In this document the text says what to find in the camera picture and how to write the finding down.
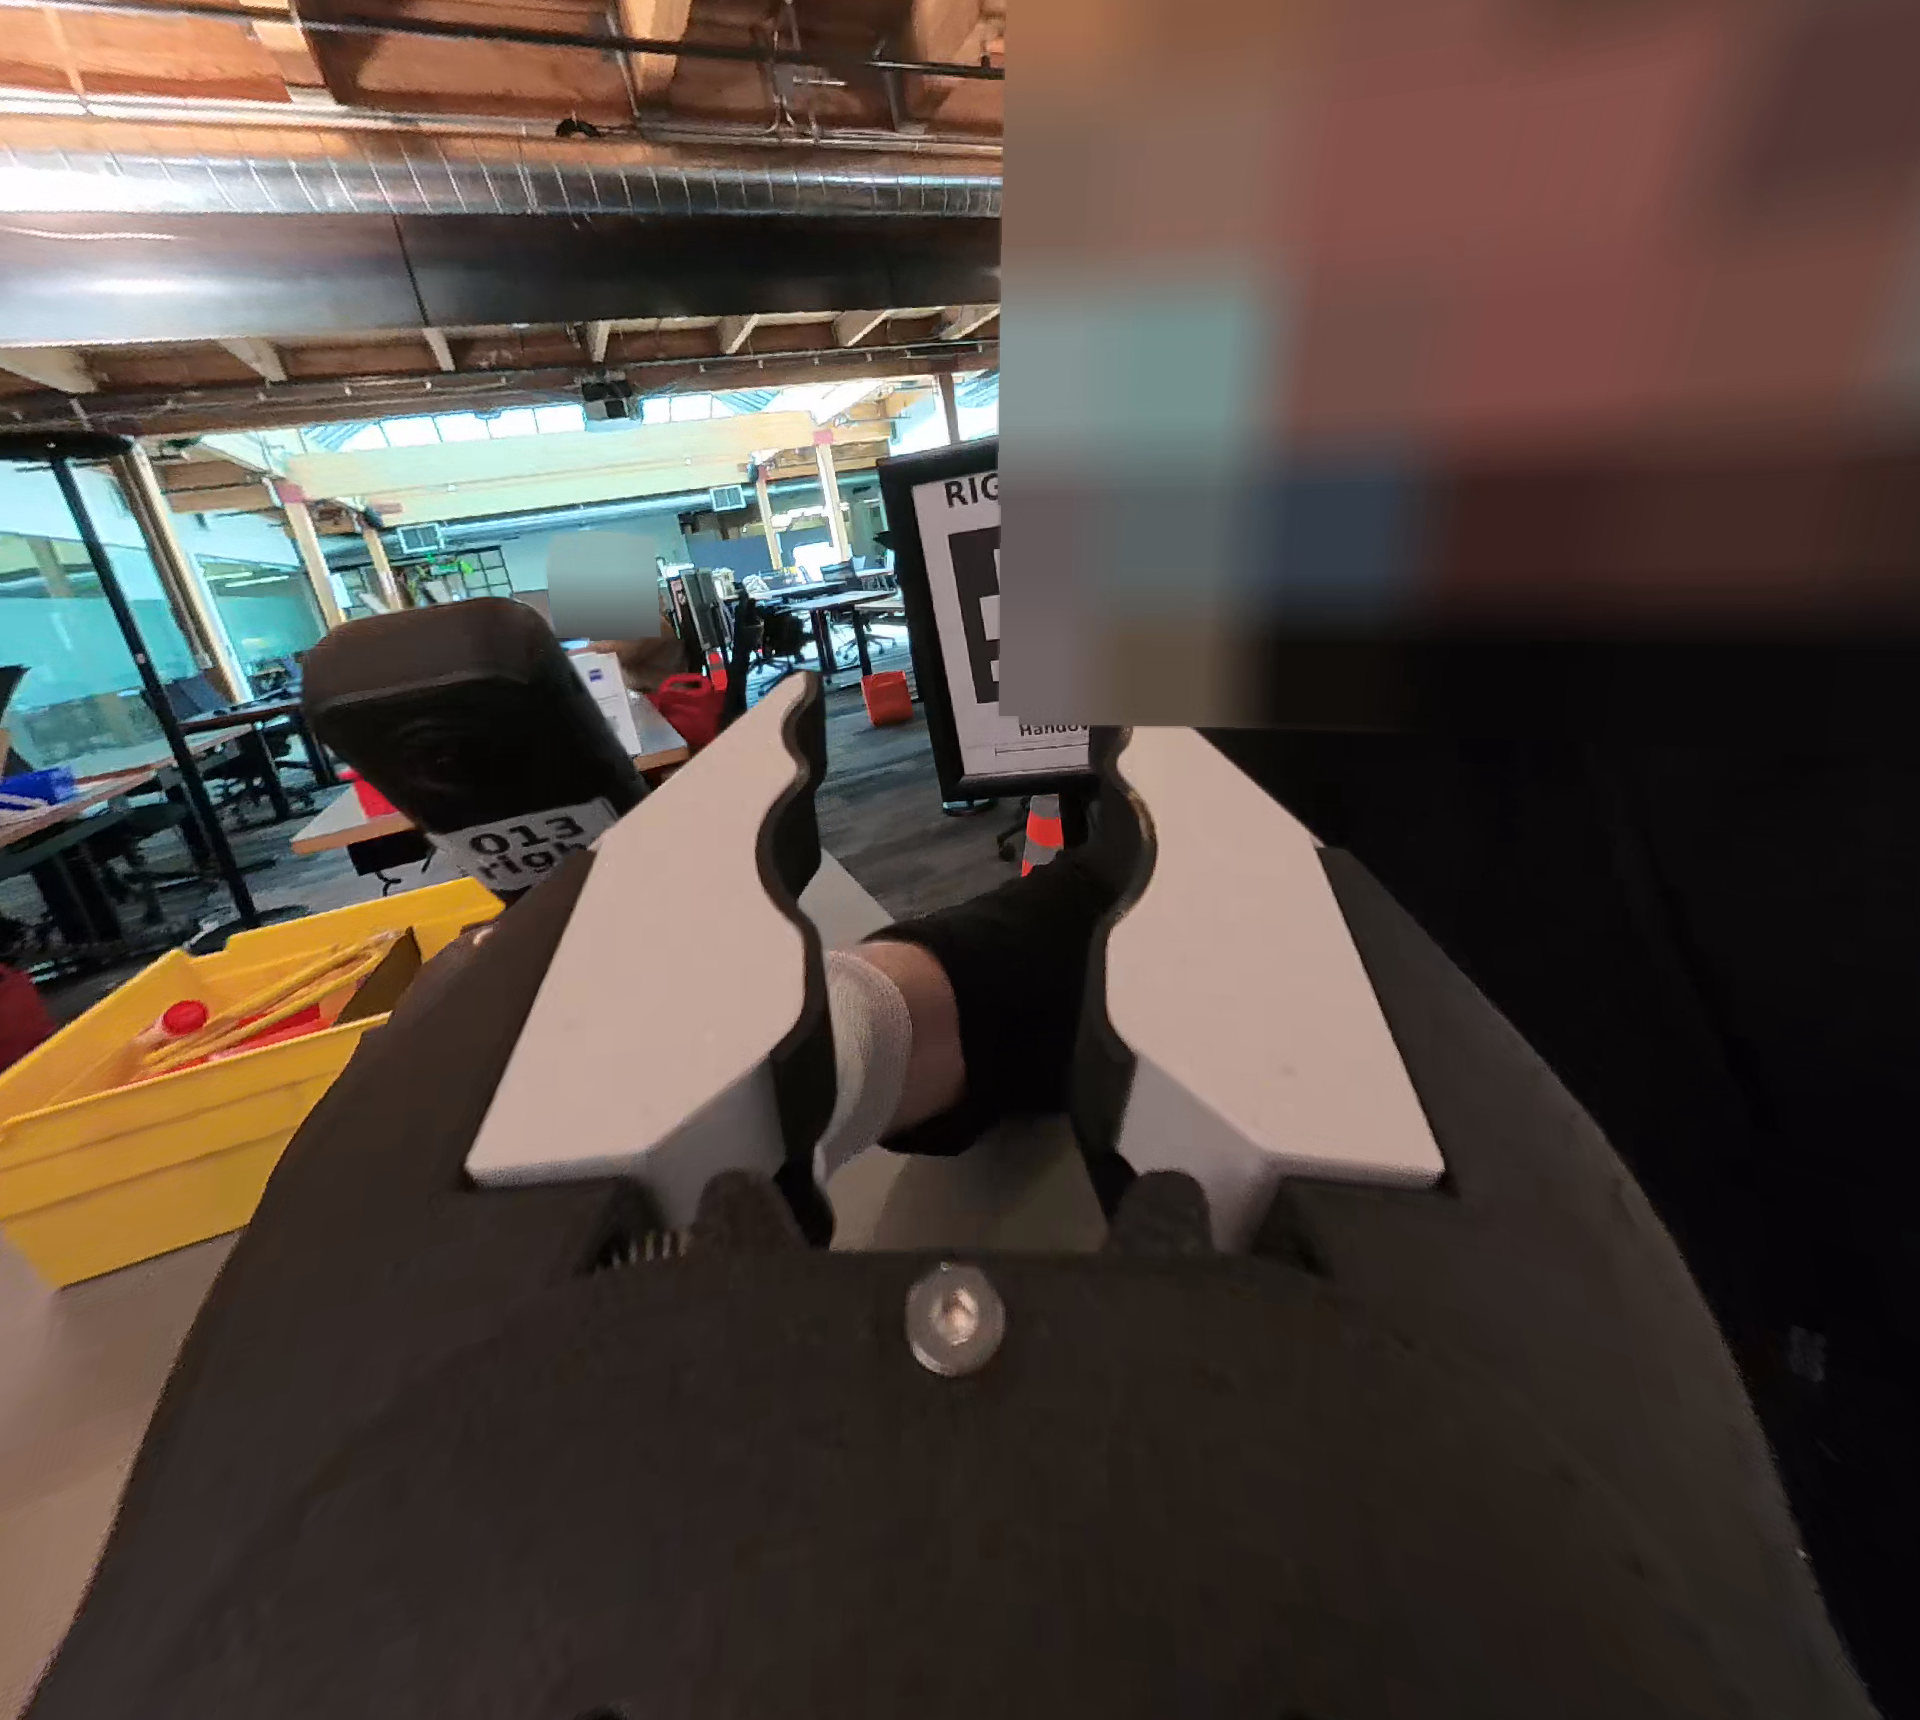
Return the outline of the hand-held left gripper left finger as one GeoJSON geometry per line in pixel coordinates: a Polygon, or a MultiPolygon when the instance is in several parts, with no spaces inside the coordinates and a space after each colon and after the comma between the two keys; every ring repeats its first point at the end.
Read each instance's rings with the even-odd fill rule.
{"type": "Polygon", "coordinates": [[[476,1187],[623,1179],[695,1224],[724,1172],[771,1179],[832,1241],[823,685],[784,675],[593,846],[465,1170],[476,1187]]]}

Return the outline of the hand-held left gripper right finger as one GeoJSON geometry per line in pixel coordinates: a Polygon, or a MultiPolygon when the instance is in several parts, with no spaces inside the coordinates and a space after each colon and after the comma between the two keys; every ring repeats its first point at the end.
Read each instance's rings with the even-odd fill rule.
{"type": "Polygon", "coordinates": [[[1446,1160],[1324,849],[1188,728],[1109,729],[1097,921],[1071,1122],[1109,1213],[1184,1174],[1243,1251],[1284,1183],[1432,1190],[1446,1160]]]}

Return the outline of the black and white sock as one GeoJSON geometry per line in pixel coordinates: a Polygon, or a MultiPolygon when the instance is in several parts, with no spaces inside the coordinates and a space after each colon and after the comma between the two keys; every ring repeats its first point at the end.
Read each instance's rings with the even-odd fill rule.
{"type": "Polygon", "coordinates": [[[1081,846],[1027,877],[832,949],[820,1179],[870,1149],[960,1155],[1063,1114],[1091,943],[1119,887],[1113,836],[1091,815],[1081,846]]]}

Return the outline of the white box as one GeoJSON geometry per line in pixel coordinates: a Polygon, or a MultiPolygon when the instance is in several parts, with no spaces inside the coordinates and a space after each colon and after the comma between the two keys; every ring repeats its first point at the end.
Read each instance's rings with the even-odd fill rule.
{"type": "Polygon", "coordinates": [[[613,650],[599,649],[571,649],[567,658],[574,663],[576,674],[582,675],[583,687],[590,690],[595,706],[603,713],[606,723],[613,728],[627,756],[637,759],[644,742],[640,723],[634,718],[634,692],[629,690],[629,678],[617,656],[613,650]]]}

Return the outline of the brown cardboard piece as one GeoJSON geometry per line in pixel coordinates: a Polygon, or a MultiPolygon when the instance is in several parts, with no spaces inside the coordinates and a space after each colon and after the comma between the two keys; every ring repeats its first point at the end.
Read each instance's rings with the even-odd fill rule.
{"type": "Polygon", "coordinates": [[[359,1024],[366,1018],[387,1018],[402,994],[413,987],[423,966],[423,949],[418,933],[402,931],[380,942],[380,952],[366,966],[364,979],[345,997],[342,1008],[334,1015],[340,1026],[359,1024]]]}

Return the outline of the black pole stand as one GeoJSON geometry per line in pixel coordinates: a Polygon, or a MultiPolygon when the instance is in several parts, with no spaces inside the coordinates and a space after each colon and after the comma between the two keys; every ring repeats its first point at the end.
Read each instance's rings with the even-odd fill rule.
{"type": "Polygon", "coordinates": [[[21,433],[4,437],[4,460],[10,464],[45,468],[59,485],[67,515],[79,530],[79,539],[87,550],[87,560],[101,585],[101,596],[107,601],[115,627],[125,639],[125,649],[131,650],[131,658],[137,666],[142,697],[146,699],[146,706],[168,742],[170,753],[168,773],[176,776],[182,794],[186,801],[189,819],[197,828],[204,849],[221,873],[221,885],[230,890],[235,915],[225,921],[206,921],[189,939],[189,949],[206,955],[217,946],[225,946],[247,931],[306,918],[310,915],[310,908],[300,901],[261,904],[254,900],[254,887],[247,870],[239,869],[237,854],[232,852],[230,828],[221,823],[215,802],[206,792],[204,764],[196,746],[189,744],[189,736],[179,713],[173,711],[173,701],[168,699],[168,685],[156,668],[156,654],[139,623],[125,580],[115,571],[110,550],[94,520],[87,496],[83,492],[83,485],[77,478],[79,464],[104,463],[114,468],[115,481],[125,481],[128,478],[125,468],[134,451],[137,451],[134,437],[63,437],[55,427],[24,427],[21,433]]]}

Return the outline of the red-capped items in bin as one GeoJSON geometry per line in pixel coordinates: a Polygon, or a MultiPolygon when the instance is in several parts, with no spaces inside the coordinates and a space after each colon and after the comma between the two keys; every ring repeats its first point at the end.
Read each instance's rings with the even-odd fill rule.
{"type": "Polygon", "coordinates": [[[359,988],[393,949],[413,943],[413,931],[387,931],[364,943],[345,946],[328,957],[297,966],[258,994],[248,994],[206,1024],[173,1031],[158,1026],[158,1038],[134,1063],[137,1080],[176,1074],[189,1065],[232,1057],[262,1038],[273,1038],[287,1021],[317,1011],[321,1024],[340,1018],[347,994],[359,988]]]}

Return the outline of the person's black clothing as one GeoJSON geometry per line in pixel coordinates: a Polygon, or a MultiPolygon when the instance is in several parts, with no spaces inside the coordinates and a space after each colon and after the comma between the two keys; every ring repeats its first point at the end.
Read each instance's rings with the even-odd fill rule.
{"type": "Polygon", "coordinates": [[[1545,1057],[1689,1260],[1837,1628],[1918,1713],[1918,627],[1597,711],[1209,729],[1545,1057]]]}

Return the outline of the white sign with marker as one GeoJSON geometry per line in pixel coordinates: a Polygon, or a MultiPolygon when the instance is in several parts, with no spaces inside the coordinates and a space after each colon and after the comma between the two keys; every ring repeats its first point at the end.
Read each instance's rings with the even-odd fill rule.
{"type": "Polygon", "coordinates": [[[877,481],[941,798],[1058,792],[1085,778],[1085,728],[1020,718],[1002,699],[996,439],[884,460],[877,481]]]}

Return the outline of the yellow plastic bin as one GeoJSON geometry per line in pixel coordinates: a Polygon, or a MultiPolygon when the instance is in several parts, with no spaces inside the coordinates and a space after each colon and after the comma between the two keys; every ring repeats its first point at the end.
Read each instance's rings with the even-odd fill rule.
{"type": "Polygon", "coordinates": [[[137,1080],[131,1038],[184,997],[213,1015],[297,966],[414,931],[423,966],[503,915],[469,880],[163,952],[4,1074],[4,1237],[58,1287],[248,1224],[300,1125],[387,1018],[287,1021],[232,1057],[137,1080]]]}

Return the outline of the silver ventilation duct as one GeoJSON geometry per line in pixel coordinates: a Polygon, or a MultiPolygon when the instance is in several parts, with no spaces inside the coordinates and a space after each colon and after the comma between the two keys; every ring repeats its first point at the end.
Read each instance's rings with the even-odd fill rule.
{"type": "Polygon", "coordinates": [[[7,213],[235,220],[998,220],[1002,176],[929,165],[715,165],[533,152],[4,147],[7,213]]]}

